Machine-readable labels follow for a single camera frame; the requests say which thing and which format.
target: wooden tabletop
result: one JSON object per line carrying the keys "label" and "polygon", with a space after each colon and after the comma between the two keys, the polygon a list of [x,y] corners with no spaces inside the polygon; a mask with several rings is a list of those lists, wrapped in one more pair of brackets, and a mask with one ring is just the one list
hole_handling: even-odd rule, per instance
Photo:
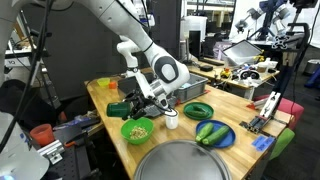
{"label": "wooden tabletop", "polygon": [[[195,138],[195,127],[199,121],[194,121],[187,118],[183,114],[183,107],[181,104],[176,107],[179,113],[179,126],[177,129],[169,130],[165,125],[165,118],[163,116],[153,119],[154,131],[151,138],[142,145],[131,145],[122,138],[120,129],[125,121],[121,118],[112,118],[106,116],[106,107],[108,103],[119,102],[119,95],[117,89],[108,89],[107,87],[99,87],[96,81],[92,81],[87,90],[103,120],[106,131],[108,132],[119,157],[128,173],[128,176],[133,179],[134,172],[139,165],[140,160],[155,146],[169,140],[175,139],[189,139]],[[215,149],[223,160],[228,165],[233,179],[243,179],[254,167],[254,165],[263,157],[265,152],[258,152],[251,145],[251,143],[258,137],[258,135],[248,132],[243,127],[239,126],[241,121],[250,122],[257,111],[246,107],[251,101],[241,98],[239,96],[214,89],[206,86],[206,90],[210,92],[204,94],[189,102],[205,102],[212,106],[215,110],[214,116],[211,119],[222,121],[228,124],[236,134],[235,144],[225,149]],[[289,122],[290,115],[277,112],[276,118],[285,122]],[[284,130],[286,125],[276,121],[270,121],[264,131],[273,136],[278,137]]]}
{"label": "wooden tabletop", "polygon": [[[223,63],[223,61],[219,61],[219,60],[214,60],[214,59],[208,59],[205,58],[206,60],[212,60],[212,61],[217,61],[220,63]],[[248,85],[245,85],[243,83],[239,83],[238,81],[235,80],[230,80],[230,79],[224,79],[224,78],[220,78],[220,72],[223,70],[224,66],[214,66],[205,62],[201,62],[199,61],[199,64],[202,65],[209,65],[209,66],[213,66],[213,71],[210,72],[204,72],[204,71],[200,71],[200,69],[198,67],[195,66],[188,66],[188,69],[191,73],[194,74],[198,74],[200,76],[206,77],[208,79],[213,79],[215,75],[218,75],[217,80],[219,81],[226,81],[228,84],[242,88],[242,89],[250,89],[251,87]],[[266,82],[269,79],[271,79],[273,76],[279,74],[279,71],[276,71],[275,73],[264,73],[264,74],[260,74],[261,76],[261,81],[262,82]]]}

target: blue plate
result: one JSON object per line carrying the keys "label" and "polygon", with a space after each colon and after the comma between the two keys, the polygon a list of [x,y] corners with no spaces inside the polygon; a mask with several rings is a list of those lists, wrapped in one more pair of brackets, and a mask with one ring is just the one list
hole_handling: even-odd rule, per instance
{"label": "blue plate", "polygon": [[[198,123],[198,125],[196,127],[196,134],[207,123],[213,123],[214,129],[212,130],[212,132],[217,131],[221,126],[228,126],[225,123],[217,121],[217,120],[204,120],[204,121],[201,121],[200,123]],[[236,134],[234,133],[233,129],[230,126],[229,126],[229,128],[230,128],[230,131],[227,134],[227,136],[225,138],[221,139],[219,142],[215,143],[214,145],[210,146],[210,147],[226,148],[226,147],[231,146],[234,143],[234,141],[236,140]]]}

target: wire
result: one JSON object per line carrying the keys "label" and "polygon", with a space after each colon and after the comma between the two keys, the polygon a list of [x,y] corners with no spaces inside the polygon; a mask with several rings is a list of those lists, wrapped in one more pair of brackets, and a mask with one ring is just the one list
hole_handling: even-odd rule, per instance
{"label": "wire", "polygon": [[[19,63],[30,72],[31,70],[18,58],[17,54],[14,52],[14,48],[12,48],[12,53],[13,53],[14,57],[19,61]],[[36,79],[41,87],[40,79],[37,76],[36,76]]]}
{"label": "wire", "polygon": [[[70,8],[73,6],[73,4],[74,4],[74,2],[72,2],[72,3],[70,4],[70,6],[64,8],[64,9],[59,9],[59,10],[51,9],[50,11],[57,11],[57,12],[59,12],[59,11],[66,11],[66,10],[70,9]],[[44,8],[43,6],[41,6],[41,5],[39,5],[39,4],[32,4],[32,5],[33,5],[33,6],[37,6],[37,7]]]}
{"label": "wire", "polygon": [[44,18],[42,26],[41,26],[41,31],[40,31],[41,34],[39,36],[38,43],[37,43],[37,47],[38,47],[37,48],[37,52],[32,57],[31,71],[30,71],[30,75],[29,75],[29,78],[28,78],[28,83],[26,84],[26,87],[23,90],[23,93],[22,93],[21,99],[19,101],[15,116],[12,119],[7,131],[5,132],[5,134],[4,134],[4,136],[3,136],[2,140],[1,140],[1,143],[0,143],[0,154],[2,153],[2,151],[5,148],[6,144],[8,143],[8,140],[9,140],[11,134],[12,134],[12,131],[13,131],[16,123],[20,121],[21,114],[23,113],[22,112],[22,108],[26,108],[24,105],[27,103],[27,102],[25,102],[26,99],[27,99],[27,93],[29,92],[29,90],[31,88],[31,81],[32,81],[33,74],[35,73],[35,70],[36,70],[37,61],[39,61],[39,59],[41,58],[42,52],[43,52],[43,49],[44,49],[44,44],[45,44],[45,39],[46,39],[46,30],[47,30],[47,28],[46,28],[47,20],[48,20],[49,12],[50,12],[50,9],[51,9],[51,7],[53,5],[53,2],[54,2],[54,0],[46,1],[45,18]]}
{"label": "wire", "polygon": [[42,78],[42,81],[43,81],[43,84],[44,84],[44,88],[46,89],[46,92],[47,92],[47,94],[48,94],[48,98],[49,98],[51,107],[52,107],[53,109],[55,109],[54,103],[53,103],[53,100],[52,100],[52,96],[51,96],[51,93],[50,93],[50,90],[49,90],[49,86],[48,86],[48,84],[47,84],[46,78],[44,77],[44,74],[42,73],[42,71],[40,71],[40,75],[41,75],[41,78]]}
{"label": "wire", "polygon": [[31,35],[29,33],[29,29],[27,28],[26,18],[25,18],[25,16],[24,16],[22,11],[19,12],[19,15],[20,15],[20,19],[21,19],[24,31],[27,33],[27,38],[28,38],[29,44],[31,46],[32,52],[34,52],[33,40],[31,39]]}
{"label": "wire", "polygon": [[294,75],[294,79],[293,79],[293,82],[292,82],[292,85],[293,85],[293,87],[292,87],[292,105],[291,105],[291,109],[290,109],[290,120],[292,119],[292,117],[293,117],[293,114],[292,114],[292,112],[293,112],[293,106],[294,106],[294,104],[296,103],[296,80],[297,80],[297,72],[295,72],[295,75]]}
{"label": "wire", "polygon": [[28,39],[28,37],[26,37],[26,38],[23,38],[23,39],[21,39],[20,41],[18,41],[18,42],[16,42],[16,43],[14,43],[14,47],[16,47],[16,45],[17,44],[19,44],[19,43],[21,43],[22,41],[25,41],[25,40],[27,40]]}
{"label": "wire", "polygon": [[134,15],[131,14],[131,12],[126,8],[124,7],[124,5],[119,1],[119,0],[116,0],[117,3],[122,7],[123,10],[125,10],[134,20],[136,20],[139,24],[141,24],[141,26],[145,27],[145,28],[148,28],[146,25],[144,25],[141,21],[139,21],[136,17],[134,17]]}
{"label": "wire", "polygon": [[148,24],[148,35],[150,36],[150,24],[149,24],[149,17],[148,17],[148,12],[146,5],[144,4],[144,0],[141,0],[141,3],[143,5],[144,13],[146,14],[146,19],[147,19],[147,24]]}
{"label": "wire", "polygon": [[265,82],[266,84],[269,84],[270,86],[274,86],[274,84],[269,83],[268,81]]}

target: red cup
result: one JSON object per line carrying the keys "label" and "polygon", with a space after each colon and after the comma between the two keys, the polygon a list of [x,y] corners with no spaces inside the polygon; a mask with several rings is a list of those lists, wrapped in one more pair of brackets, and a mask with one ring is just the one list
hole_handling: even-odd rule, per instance
{"label": "red cup", "polygon": [[30,135],[42,147],[54,141],[52,127],[50,124],[43,124],[33,128],[30,132]]}

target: green plate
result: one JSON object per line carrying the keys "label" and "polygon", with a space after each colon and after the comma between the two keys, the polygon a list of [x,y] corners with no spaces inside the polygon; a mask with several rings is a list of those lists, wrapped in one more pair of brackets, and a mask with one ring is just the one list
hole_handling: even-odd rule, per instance
{"label": "green plate", "polygon": [[[205,111],[208,112],[208,116],[203,117],[203,118],[199,118],[199,117],[195,117],[195,116],[191,116],[189,114],[187,114],[187,111],[192,111],[193,109],[193,105],[197,105],[201,108],[203,108]],[[213,116],[213,112],[214,110],[212,109],[212,107],[206,103],[201,103],[201,102],[193,102],[193,103],[189,103],[187,105],[184,106],[183,109],[183,113],[190,119],[194,119],[194,120],[205,120],[205,119],[210,119]]]}

